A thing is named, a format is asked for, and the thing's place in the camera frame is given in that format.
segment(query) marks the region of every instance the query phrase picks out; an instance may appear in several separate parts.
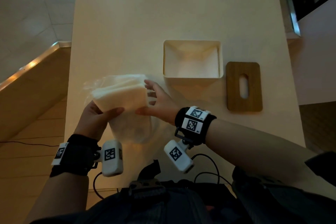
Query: open container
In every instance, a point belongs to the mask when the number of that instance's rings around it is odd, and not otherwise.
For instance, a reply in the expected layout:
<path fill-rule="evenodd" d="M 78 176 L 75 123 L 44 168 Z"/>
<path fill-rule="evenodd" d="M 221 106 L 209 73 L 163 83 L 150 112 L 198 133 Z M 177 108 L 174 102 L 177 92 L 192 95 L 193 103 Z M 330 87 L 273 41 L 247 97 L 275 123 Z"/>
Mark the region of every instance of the open container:
<path fill-rule="evenodd" d="M 166 81 L 213 81 L 223 74 L 219 41 L 166 40 L 163 43 L 163 76 Z"/>

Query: black cable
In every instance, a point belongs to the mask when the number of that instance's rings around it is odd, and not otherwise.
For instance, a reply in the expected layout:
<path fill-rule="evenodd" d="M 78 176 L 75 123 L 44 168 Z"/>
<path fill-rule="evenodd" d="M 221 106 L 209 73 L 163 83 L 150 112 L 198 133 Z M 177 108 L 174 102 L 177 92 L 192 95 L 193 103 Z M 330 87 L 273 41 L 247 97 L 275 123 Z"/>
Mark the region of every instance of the black cable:
<path fill-rule="evenodd" d="M 99 175 L 101 175 L 102 174 L 102 172 L 100 172 L 98 175 L 96 175 L 96 177 L 94 178 L 94 180 L 93 180 L 93 190 L 94 190 L 94 192 L 96 193 L 96 195 L 98 196 L 98 197 L 100 197 L 101 199 L 104 199 L 101 195 L 99 195 L 99 193 L 98 193 L 98 191 L 96 190 L 96 186 L 95 186 L 95 183 L 96 183 L 96 179 L 97 179 L 97 177 L 99 176 Z"/>
<path fill-rule="evenodd" d="M 199 175 L 202 175 L 202 174 L 211 174 L 211 175 L 217 175 L 215 173 L 212 173 L 212 172 L 201 172 L 199 173 L 198 175 L 196 175 L 195 179 L 194 179 L 194 183 L 196 183 L 196 179 Z M 224 181 L 226 181 L 229 185 L 231 185 L 231 183 L 229 183 L 229 181 L 227 179 L 225 179 L 223 176 L 219 176 L 220 178 L 222 178 Z"/>
<path fill-rule="evenodd" d="M 48 146 L 48 147 L 59 147 L 59 145 L 47 145 L 47 144 L 39 144 L 39 143 L 23 143 L 18 141 L 6 141 L 6 142 L 0 142 L 0 143 L 22 143 L 26 145 L 42 145 L 42 146 Z"/>
<path fill-rule="evenodd" d="M 196 155 L 192 156 L 192 158 L 191 158 L 191 159 L 193 160 L 193 159 L 194 159 L 194 158 L 196 158 L 197 156 L 204 156 L 204 157 L 207 157 L 208 159 L 210 159 L 210 160 L 212 161 L 212 163 L 215 165 L 215 167 L 216 167 L 216 170 L 217 170 L 217 176 L 218 176 L 218 181 L 217 181 L 217 184 L 219 184 L 219 180 L 220 180 L 221 176 L 219 175 L 219 170 L 218 170 L 218 167 L 217 167 L 216 163 L 213 161 L 213 159 L 212 159 L 212 158 L 210 158 L 208 155 L 206 155 L 206 154 L 203 154 L 203 153 L 196 154 Z"/>

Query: tabletop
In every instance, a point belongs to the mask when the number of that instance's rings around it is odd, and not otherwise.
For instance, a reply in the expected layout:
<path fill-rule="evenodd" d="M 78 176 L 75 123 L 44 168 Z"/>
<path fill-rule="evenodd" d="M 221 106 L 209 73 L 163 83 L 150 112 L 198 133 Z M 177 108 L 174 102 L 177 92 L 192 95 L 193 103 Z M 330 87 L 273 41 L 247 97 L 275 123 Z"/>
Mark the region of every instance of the tabletop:
<path fill-rule="evenodd" d="M 229 61 L 258 62 L 261 71 L 263 111 L 229 112 L 225 103 L 225 77 L 210 85 L 168 85 L 163 77 L 165 40 L 220 41 L 223 67 Z M 279 0 L 76 0 L 65 137 L 73 133 L 90 100 L 90 85 L 109 75 L 145 74 L 158 82 L 182 106 L 199 106 L 223 120 L 255 128 L 304 146 L 299 108 L 291 71 Z M 163 151 L 174 139 L 174 127 L 155 120 L 151 140 L 143 145 L 123 145 L 124 173 L 97 179 L 96 187 L 127 187 L 143 167 L 158 159 L 160 180 L 189 179 L 215 171 L 198 157 L 184 175 Z M 100 145 L 112 139 L 106 129 Z M 205 145 L 187 152 L 204 153 L 217 163 L 220 173 L 232 180 L 233 165 Z M 90 187 L 98 169 L 89 172 Z M 199 181 L 215 182 L 203 175 Z"/>

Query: forearm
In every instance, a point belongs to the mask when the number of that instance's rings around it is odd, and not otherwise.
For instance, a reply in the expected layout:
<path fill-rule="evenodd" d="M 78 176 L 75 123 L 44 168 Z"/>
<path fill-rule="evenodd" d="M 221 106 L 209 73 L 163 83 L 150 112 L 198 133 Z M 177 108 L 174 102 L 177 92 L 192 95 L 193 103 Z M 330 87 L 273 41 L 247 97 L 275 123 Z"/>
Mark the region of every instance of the forearm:
<path fill-rule="evenodd" d="M 287 184 L 300 179 L 305 161 L 316 155 L 281 137 L 223 120 L 212 121 L 206 145 L 235 166 Z"/>
<path fill-rule="evenodd" d="M 84 211 L 88 188 L 87 176 L 62 173 L 49 178 L 24 224 L 41 218 Z"/>

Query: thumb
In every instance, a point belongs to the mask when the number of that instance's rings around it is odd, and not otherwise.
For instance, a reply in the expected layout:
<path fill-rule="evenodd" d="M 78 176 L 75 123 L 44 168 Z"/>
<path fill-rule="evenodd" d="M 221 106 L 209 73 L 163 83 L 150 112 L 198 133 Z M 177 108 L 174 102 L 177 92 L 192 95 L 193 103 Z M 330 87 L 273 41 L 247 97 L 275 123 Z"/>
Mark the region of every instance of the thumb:
<path fill-rule="evenodd" d="M 109 110 L 107 112 L 104 112 L 101 114 L 101 118 L 105 121 L 109 121 L 109 120 L 112 120 L 114 119 L 115 117 L 119 116 L 120 114 L 123 113 L 124 111 L 124 107 L 117 107 L 117 108 L 114 108 L 112 110 Z"/>
<path fill-rule="evenodd" d="M 148 106 L 140 107 L 135 110 L 135 114 L 143 116 L 154 116 L 154 113 L 155 111 L 153 110 L 153 107 Z"/>

